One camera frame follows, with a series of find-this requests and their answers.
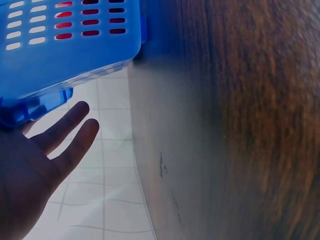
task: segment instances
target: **wooden surface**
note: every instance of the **wooden surface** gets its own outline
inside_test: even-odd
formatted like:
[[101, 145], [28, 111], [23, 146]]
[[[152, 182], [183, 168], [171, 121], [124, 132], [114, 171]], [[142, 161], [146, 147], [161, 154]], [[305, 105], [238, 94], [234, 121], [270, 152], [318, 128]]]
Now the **wooden surface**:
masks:
[[129, 89], [158, 240], [320, 239], [320, 2], [140, 1]]

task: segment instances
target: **white tile floor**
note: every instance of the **white tile floor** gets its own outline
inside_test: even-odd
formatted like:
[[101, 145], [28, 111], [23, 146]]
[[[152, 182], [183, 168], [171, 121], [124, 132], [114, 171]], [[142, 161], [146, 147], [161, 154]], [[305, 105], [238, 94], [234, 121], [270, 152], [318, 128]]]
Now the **white tile floor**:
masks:
[[[73, 98], [30, 131], [43, 132], [78, 101], [100, 132], [79, 166], [59, 186], [24, 240], [155, 240], [136, 169], [127, 70], [77, 86]], [[49, 155], [54, 158], [79, 128]]]

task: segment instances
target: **hand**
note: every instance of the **hand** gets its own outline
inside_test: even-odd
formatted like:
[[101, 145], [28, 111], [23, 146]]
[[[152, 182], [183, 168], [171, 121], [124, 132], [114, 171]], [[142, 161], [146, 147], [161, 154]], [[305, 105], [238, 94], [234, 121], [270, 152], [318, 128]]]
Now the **hand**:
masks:
[[49, 197], [89, 150], [99, 130], [94, 119], [83, 124], [60, 156], [47, 157], [88, 112], [88, 104], [79, 102], [55, 125], [30, 139], [24, 134], [31, 124], [0, 129], [1, 240], [21, 240], [27, 235]]

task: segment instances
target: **wood grain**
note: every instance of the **wood grain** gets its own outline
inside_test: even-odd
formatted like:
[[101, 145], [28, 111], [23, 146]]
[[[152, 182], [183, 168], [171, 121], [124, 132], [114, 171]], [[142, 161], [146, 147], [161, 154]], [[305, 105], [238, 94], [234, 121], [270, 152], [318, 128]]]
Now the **wood grain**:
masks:
[[158, 240], [315, 240], [320, 2], [141, 0], [129, 70]]

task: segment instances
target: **blue plastic basket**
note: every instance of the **blue plastic basket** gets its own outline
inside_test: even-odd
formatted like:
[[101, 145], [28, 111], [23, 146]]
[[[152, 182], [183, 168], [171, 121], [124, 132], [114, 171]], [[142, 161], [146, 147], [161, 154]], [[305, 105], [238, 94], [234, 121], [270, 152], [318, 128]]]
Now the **blue plastic basket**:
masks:
[[75, 85], [124, 68], [141, 43], [139, 0], [0, 0], [0, 124], [66, 103]]

